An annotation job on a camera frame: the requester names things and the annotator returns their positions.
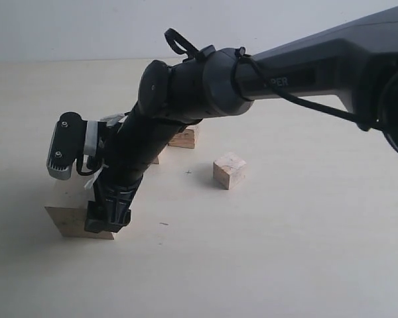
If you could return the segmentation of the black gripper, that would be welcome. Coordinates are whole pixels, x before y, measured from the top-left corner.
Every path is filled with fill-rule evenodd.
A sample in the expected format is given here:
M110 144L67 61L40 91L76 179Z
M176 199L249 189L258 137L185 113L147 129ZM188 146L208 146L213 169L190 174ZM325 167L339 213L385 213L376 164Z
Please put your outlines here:
M106 124L105 167L95 182L97 200L88 201L84 230L119 232L131 221L130 205L145 170L153 161L153 120L130 112L120 123Z

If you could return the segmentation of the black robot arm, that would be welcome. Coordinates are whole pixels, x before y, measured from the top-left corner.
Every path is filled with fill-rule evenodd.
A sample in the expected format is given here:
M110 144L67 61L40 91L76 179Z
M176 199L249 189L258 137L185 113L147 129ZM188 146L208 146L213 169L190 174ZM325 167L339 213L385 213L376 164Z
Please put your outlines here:
M174 29L165 38L185 59L151 62L136 104L111 126L96 161L88 232L129 224L143 174L175 134L242 115L260 99L280 97L379 130L398 153L398 6L254 55L242 47L198 50Z

